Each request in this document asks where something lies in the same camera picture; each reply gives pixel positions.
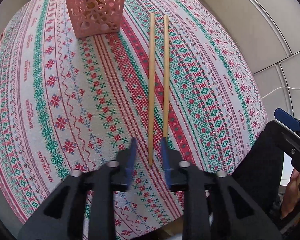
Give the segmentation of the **person's hand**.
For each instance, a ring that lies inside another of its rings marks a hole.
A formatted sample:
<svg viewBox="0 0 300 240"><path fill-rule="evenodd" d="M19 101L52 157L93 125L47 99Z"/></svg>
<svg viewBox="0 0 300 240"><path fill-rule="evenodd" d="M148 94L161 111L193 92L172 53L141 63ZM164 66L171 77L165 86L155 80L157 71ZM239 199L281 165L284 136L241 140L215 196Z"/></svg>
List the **person's hand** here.
<svg viewBox="0 0 300 240"><path fill-rule="evenodd" d="M286 186L285 196L281 205L281 219L290 214L300 200L300 172L295 168L290 176L290 182Z"/></svg>

